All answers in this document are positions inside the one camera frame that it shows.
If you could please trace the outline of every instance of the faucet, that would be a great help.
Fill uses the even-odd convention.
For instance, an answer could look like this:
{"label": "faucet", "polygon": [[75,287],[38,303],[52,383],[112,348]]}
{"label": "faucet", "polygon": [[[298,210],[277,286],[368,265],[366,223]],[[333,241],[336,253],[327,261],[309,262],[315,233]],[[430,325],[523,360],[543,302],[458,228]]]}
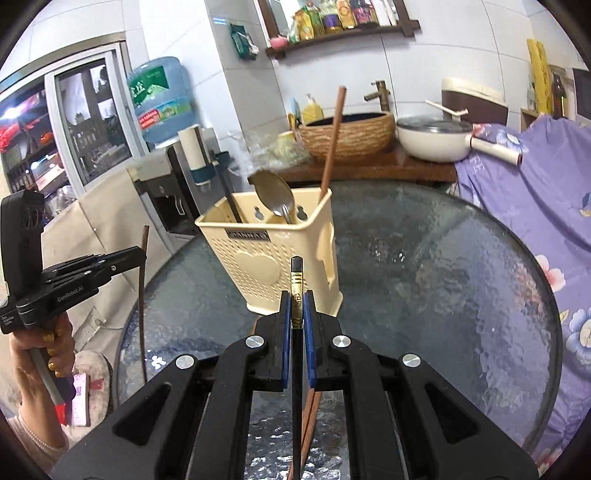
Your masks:
{"label": "faucet", "polygon": [[370,100],[379,97],[379,107],[382,109],[382,112],[389,112],[390,99],[388,98],[388,96],[390,95],[390,90],[386,88],[386,80],[376,80],[371,84],[377,86],[378,91],[370,93],[369,95],[365,95],[363,99],[366,102],[369,102]]}

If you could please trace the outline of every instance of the glass tabletop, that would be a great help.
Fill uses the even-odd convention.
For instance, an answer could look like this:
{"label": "glass tabletop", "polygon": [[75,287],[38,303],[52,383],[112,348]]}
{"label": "glass tabletop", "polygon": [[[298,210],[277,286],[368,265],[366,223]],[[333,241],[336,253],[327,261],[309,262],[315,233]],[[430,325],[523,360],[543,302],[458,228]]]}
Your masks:
{"label": "glass tabletop", "polygon": [[[376,353],[416,353],[525,450],[556,399],[562,354],[553,294],[535,258],[509,230],[440,192],[393,181],[332,186],[343,331]],[[255,315],[204,238],[147,287],[148,372],[181,353],[222,353]],[[123,402],[141,386],[137,313],[118,372]],[[255,393],[246,478],[275,478],[291,460],[291,401]],[[342,395],[324,393],[305,468],[348,476]]]}

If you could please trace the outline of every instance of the spoon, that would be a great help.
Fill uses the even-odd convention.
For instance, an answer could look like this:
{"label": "spoon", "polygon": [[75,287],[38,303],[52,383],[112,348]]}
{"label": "spoon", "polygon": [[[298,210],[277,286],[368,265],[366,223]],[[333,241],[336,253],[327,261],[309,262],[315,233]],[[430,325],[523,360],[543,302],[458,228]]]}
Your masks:
{"label": "spoon", "polygon": [[285,181],[271,173],[260,170],[248,177],[261,203],[277,216],[282,216],[287,223],[293,224],[291,212],[296,207],[294,194]]}

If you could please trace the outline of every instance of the purple floral cloth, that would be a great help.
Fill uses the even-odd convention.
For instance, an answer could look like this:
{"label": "purple floral cloth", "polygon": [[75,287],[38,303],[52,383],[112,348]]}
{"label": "purple floral cloth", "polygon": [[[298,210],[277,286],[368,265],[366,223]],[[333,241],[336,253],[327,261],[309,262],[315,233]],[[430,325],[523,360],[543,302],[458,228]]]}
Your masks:
{"label": "purple floral cloth", "polygon": [[591,128],[542,116],[521,134],[500,125],[475,125],[475,133],[522,152],[523,164],[516,168],[472,151],[456,164],[460,197],[521,238],[545,272],[560,311],[560,390],[534,451],[543,473],[591,407]]}

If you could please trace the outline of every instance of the sleeve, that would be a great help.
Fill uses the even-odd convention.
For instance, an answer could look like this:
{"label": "sleeve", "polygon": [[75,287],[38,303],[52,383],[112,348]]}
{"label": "sleeve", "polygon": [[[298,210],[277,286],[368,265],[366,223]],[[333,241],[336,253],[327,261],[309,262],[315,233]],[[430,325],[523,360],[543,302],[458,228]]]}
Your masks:
{"label": "sleeve", "polygon": [[51,447],[31,431],[20,412],[18,417],[8,419],[8,424],[27,453],[46,473],[50,472],[56,462],[68,451],[69,442],[66,435],[64,435],[66,444],[62,448]]}

